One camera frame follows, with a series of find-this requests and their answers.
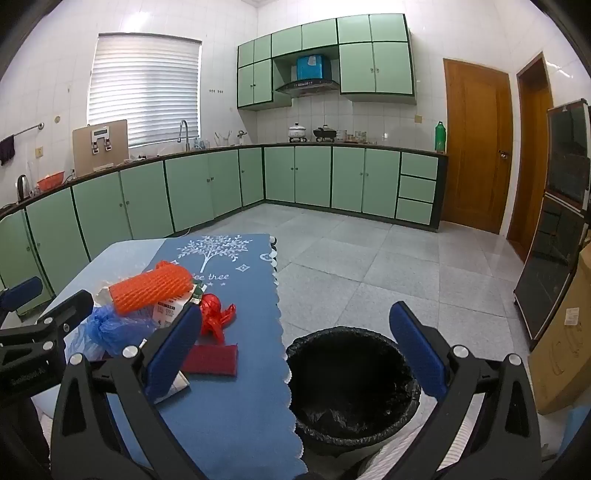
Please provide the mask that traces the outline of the chrome kitchen faucet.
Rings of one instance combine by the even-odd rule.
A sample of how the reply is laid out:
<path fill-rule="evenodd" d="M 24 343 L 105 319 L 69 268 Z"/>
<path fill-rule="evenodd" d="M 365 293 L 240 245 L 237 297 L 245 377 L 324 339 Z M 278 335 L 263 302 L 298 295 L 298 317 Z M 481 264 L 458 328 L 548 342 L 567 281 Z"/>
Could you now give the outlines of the chrome kitchen faucet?
<path fill-rule="evenodd" d="M 184 152 L 188 152 L 190 150 L 189 130 L 186 120 L 180 121 L 177 142 L 183 145 Z"/>

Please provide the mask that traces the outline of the white cooking pot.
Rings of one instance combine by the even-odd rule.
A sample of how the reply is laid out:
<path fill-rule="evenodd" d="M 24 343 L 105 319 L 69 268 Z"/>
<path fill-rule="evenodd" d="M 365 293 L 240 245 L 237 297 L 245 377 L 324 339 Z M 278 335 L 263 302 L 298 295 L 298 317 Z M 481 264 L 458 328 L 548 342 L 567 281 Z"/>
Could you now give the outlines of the white cooking pot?
<path fill-rule="evenodd" d="M 287 137 L 288 137 L 288 142 L 290 142 L 290 143 L 307 142 L 308 141 L 307 128 L 302 126 L 300 123 L 295 122 L 294 125 L 291 125 L 290 127 L 288 127 Z"/>

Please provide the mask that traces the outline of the white tissue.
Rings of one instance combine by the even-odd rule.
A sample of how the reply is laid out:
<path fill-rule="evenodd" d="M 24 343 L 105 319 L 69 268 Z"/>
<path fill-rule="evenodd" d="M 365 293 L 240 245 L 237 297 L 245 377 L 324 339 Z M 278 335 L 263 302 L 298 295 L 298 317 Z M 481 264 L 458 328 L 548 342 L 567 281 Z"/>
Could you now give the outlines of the white tissue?
<path fill-rule="evenodd" d="M 98 307 L 111 305 L 113 303 L 108 286 L 102 286 L 99 289 L 99 291 L 93 296 L 93 299 L 94 299 L 94 303 Z"/>

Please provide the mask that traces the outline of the black range hood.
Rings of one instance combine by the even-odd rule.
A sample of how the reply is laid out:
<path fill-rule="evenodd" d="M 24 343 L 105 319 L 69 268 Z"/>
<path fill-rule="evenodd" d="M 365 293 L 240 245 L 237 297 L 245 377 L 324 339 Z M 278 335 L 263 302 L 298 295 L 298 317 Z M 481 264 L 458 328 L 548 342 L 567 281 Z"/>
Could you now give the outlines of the black range hood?
<path fill-rule="evenodd" d="M 332 91 L 339 92 L 339 83 L 325 79 L 295 80 L 276 89 L 277 93 L 285 94 L 291 98 L 325 94 Z"/>

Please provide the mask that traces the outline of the cardboard box with scale picture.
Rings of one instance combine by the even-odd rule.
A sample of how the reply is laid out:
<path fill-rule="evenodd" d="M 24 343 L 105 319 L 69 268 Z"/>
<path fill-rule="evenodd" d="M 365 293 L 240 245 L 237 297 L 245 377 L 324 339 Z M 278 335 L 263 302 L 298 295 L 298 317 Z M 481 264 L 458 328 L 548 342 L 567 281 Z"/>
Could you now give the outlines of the cardboard box with scale picture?
<path fill-rule="evenodd" d="M 74 173 L 82 177 L 122 164 L 129 154 L 127 121 L 88 125 L 72 132 Z"/>

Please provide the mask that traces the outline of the blue tree-print tablecloth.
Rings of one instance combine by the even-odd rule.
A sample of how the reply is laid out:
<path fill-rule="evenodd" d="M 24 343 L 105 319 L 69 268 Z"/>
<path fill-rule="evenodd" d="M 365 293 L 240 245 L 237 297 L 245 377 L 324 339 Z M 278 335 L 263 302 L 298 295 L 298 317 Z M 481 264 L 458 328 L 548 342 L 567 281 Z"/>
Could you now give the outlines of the blue tree-print tablecloth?
<path fill-rule="evenodd" d="M 290 412 L 276 253 L 267 234 L 189 235 L 123 241 L 104 250 L 103 279 L 116 282 L 167 261 L 235 313 L 223 340 L 201 334 L 183 365 L 188 386 L 158 404 L 175 439 L 209 479 L 294 479 L 307 468 Z"/>

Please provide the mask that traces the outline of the chrome towel bar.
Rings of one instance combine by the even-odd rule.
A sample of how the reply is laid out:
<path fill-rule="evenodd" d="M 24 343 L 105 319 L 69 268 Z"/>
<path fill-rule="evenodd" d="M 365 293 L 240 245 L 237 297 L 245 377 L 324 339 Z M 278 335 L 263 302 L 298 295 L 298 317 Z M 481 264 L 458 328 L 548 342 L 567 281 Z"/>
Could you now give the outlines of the chrome towel bar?
<path fill-rule="evenodd" d="M 25 128 L 25 129 L 23 129 L 21 131 L 18 131 L 16 133 L 14 133 L 13 136 L 14 137 L 17 137 L 17 136 L 20 136 L 20 135 L 23 135 L 23 134 L 26 134 L 26 133 L 29 133 L 29 132 L 32 132 L 32 131 L 42 131 L 44 129 L 44 127 L 45 127 L 45 123 L 44 122 L 39 122 L 38 124 L 35 124 L 35 125 L 31 126 L 31 127 Z"/>

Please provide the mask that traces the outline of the orange foam fruit net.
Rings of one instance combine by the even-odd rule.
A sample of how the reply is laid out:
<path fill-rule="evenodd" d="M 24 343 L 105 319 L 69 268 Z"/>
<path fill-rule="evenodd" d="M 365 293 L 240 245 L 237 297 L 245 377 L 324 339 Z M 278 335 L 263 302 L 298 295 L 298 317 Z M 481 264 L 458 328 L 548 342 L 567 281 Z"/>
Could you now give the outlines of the orange foam fruit net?
<path fill-rule="evenodd" d="M 192 276 L 184 267 L 160 261 L 147 272 L 108 287 L 118 315 L 124 316 L 159 301 L 181 297 L 193 287 Z"/>

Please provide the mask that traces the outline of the orange plastic basin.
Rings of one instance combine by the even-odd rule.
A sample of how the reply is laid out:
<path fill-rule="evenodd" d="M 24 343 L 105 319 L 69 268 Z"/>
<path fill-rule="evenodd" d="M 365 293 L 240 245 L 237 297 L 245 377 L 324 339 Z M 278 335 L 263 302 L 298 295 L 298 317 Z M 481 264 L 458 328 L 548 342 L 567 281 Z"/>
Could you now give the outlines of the orange plastic basin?
<path fill-rule="evenodd" d="M 40 192 L 45 193 L 61 186 L 64 182 L 64 172 L 58 171 L 56 173 L 47 175 L 37 182 L 37 188 Z"/>

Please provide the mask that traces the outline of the white window blinds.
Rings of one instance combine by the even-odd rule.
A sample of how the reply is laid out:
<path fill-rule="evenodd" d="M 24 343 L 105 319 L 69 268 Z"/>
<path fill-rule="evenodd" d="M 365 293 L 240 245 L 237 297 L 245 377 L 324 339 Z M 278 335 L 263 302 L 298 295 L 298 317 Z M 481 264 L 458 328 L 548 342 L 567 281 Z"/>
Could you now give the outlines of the white window blinds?
<path fill-rule="evenodd" d="M 145 33 L 98 36 L 88 88 L 87 123 L 127 121 L 128 145 L 201 133 L 201 46 L 198 40 Z"/>

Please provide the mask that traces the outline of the white blue paper cup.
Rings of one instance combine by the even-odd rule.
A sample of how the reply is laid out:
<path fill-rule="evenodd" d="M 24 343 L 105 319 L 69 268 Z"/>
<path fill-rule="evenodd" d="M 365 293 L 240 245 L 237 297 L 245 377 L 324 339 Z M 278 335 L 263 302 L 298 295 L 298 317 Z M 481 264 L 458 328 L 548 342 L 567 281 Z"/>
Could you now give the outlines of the white blue paper cup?
<path fill-rule="evenodd" d="M 169 390 L 161 397 L 157 398 L 154 402 L 158 404 L 169 397 L 181 392 L 182 390 L 186 389 L 189 386 L 189 381 L 183 374 L 183 372 L 178 371 Z"/>

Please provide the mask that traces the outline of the dark red scouring pad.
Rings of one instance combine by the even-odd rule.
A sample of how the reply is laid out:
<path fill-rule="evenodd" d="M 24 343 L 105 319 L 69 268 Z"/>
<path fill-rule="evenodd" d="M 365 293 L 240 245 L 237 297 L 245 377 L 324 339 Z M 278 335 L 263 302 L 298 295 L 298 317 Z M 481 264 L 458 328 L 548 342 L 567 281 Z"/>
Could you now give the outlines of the dark red scouring pad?
<path fill-rule="evenodd" d="M 187 374 L 235 377 L 238 372 L 238 346 L 193 345 L 181 371 Z"/>

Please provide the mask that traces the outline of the green white paper carton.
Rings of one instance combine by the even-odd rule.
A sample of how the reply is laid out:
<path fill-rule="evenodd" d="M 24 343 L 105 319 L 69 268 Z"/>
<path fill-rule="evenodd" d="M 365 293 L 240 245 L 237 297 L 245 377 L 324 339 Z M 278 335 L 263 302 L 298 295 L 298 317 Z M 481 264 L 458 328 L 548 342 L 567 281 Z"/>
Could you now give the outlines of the green white paper carton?
<path fill-rule="evenodd" d="M 153 306 L 152 319 L 159 328 L 169 326 L 180 314 L 185 305 L 193 303 L 199 305 L 207 286 L 201 281 L 193 283 L 190 291 L 182 296 L 162 300 Z"/>

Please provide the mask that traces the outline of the blue plastic bag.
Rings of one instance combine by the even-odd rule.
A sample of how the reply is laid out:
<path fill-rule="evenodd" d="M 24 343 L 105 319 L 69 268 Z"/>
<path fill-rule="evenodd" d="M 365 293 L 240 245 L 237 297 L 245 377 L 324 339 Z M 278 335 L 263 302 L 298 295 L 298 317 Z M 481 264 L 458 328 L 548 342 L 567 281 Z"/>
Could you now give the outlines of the blue plastic bag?
<path fill-rule="evenodd" d="M 158 328 L 151 315 L 150 308 L 120 316 L 112 304 L 95 307 L 86 323 L 86 335 L 93 344 L 115 357 L 127 346 L 138 347 Z"/>

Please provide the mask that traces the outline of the black lined trash bin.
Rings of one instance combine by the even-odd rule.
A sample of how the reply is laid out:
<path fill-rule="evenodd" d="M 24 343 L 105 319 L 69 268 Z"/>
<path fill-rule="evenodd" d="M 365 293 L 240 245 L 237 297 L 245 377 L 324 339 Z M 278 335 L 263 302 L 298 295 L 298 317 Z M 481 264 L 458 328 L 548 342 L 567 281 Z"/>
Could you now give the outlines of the black lined trash bin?
<path fill-rule="evenodd" d="M 392 339 L 337 326 L 287 347 L 290 411 L 304 448 L 339 456 L 379 445 L 407 425 L 421 387 Z"/>

